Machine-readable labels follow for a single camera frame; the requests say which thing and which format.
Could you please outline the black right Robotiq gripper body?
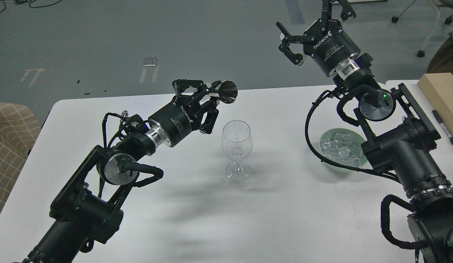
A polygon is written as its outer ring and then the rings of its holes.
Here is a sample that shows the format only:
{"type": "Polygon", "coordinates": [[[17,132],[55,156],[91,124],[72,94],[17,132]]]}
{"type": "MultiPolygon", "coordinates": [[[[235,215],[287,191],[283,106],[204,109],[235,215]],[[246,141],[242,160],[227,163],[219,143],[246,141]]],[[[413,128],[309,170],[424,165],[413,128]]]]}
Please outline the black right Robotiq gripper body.
{"type": "Polygon", "coordinates": [[[305,37],[314,39],[304,43],[304,54],[310,56],[324,74],[330,77],[336,75],[334,70],[341,61],[357,58],[361,50],[343,31],[340,21],[329,20],[327,30],[322,31],[322,28],[318,20],[315,20],[304,32],[305,37]]]}

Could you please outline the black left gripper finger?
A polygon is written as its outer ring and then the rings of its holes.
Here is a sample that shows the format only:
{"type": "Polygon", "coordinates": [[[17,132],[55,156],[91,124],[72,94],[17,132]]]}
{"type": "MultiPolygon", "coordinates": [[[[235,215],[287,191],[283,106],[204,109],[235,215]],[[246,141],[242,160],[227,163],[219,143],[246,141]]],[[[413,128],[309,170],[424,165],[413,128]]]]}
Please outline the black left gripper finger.
{"type": "Polygon", "coordinates": [[[211,90],[211,86],[206,85],[202,80],[178,79],[172,82],[172,86],[176,96],[183,95],[189,88],[195,88],[196,92],[192,95],[193,100],[201,100],[206,95],[210,94],[211,90]]]}
{"type": "Polygon", "coordinates": [[[201,113],[207,113],[205,121],[201,124],[199,130],[203,134],[211,134],[219,115],[217,99],[210,99],[201,105],[201,113]]]}

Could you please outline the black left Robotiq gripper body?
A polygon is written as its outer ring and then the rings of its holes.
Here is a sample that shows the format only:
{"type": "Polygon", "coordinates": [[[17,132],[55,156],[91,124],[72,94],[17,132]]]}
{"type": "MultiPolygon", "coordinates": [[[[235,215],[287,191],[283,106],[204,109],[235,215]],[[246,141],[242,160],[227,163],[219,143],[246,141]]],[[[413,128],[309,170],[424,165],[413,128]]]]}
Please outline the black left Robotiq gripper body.
{"type": "Polygon", "coordinates": [[[199,101],[193,100],[193,96],[175,95],[170,103],[150,115],[148,120],[151,125],[158,125],[166,132],[165,144],[173,148],[200,128],[203,118],[201,110],[199,101]]]}

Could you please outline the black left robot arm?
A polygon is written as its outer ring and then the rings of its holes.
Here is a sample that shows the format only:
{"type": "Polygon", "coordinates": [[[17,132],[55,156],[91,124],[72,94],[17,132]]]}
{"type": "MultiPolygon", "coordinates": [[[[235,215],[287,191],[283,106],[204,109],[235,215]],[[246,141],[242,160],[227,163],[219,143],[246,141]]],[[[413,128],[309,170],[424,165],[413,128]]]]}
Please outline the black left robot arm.
{"type": "Polygon", "coordinates": [[[90,151],[53,200],[49,215],[55,222],[23,262],[71,263],[95,242],[105,244],[119,230],[131,189],[164,176],[139,160],[162,144],[173,148],[195,130],[212,133],[217,106],[233,103],[238,94],[231,81],[181,79],[172,85],[175,96],[147,119],[126,111],[104,116],[103,145],[90,151]]]}

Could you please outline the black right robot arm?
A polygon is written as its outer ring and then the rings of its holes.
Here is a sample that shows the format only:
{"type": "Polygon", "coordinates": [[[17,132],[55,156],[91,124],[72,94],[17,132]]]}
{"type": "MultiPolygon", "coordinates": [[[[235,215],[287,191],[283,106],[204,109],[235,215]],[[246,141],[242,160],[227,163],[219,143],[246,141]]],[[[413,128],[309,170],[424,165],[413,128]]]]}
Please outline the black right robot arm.
{"type": "Polygon", "coordinates": [[[361,53],[343,31],[342,22],[356,13],[346,0],[340,20],[332,18],[333,0],[322,2],[321,17],[301,35],[292,35],[276,22],[283,34],[279,50],[295,65],[304,55],[290,50],[301,44],[305,55],[332,77],[336,88],[324,91],[313,102],[306,117],[306,142],[321,162],[365,172],[400,183],[409,202],[392,194],[380,204],[380,228],[391,244],[423,255],[426,263],[453,263],[453,185],[430,155],[440,134],[404,84],[390,91],[380,87],[371,72],[373,58],[361,53]],[[346,166],[318,153],[310,142],[310,119],[321,102],[339,100],[336,111],[346,123],[361,127],[366,141],[362,152],[372,166],[346,166]]]}

